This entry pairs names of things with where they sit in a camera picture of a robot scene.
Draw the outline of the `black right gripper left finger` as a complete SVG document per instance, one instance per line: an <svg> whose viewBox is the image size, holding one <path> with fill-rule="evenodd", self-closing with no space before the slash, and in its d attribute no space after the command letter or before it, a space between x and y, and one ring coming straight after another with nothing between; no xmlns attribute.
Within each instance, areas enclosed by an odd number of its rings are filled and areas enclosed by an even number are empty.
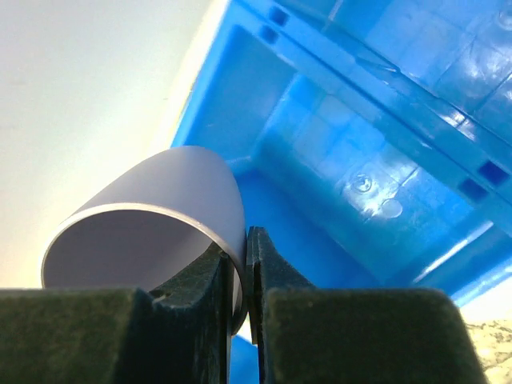
<svg viewBox="0 0 512 384"><path fill-rule="evenodd" d="M216 245L158 288L3 290L4 383L226 383L234 269Z"/></svg>

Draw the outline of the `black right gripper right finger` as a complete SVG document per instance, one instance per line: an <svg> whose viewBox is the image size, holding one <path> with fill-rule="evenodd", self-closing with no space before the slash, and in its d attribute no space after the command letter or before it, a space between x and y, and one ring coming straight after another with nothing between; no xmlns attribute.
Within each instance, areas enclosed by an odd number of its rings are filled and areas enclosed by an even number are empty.
<svg viewBox="0 0 512 384"><path fill-rule="evenodd" d="M456 305L432 289L321 289L247 239L247 301L263 383L484 383Z"/></svg>

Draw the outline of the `lilac plastic cup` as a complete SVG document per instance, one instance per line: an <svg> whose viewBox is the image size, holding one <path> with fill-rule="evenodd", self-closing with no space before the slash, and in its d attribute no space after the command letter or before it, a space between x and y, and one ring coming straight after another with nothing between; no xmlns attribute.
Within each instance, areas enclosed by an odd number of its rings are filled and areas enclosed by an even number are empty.
<svg viewBox="0 0 512 384"><path fill-rule="evenodd" d="M236 270L233 328L246 317L246 223L227 163L200 146L155 154L61 222L41 261L45 288L153 290L219 246Z"/></svg>

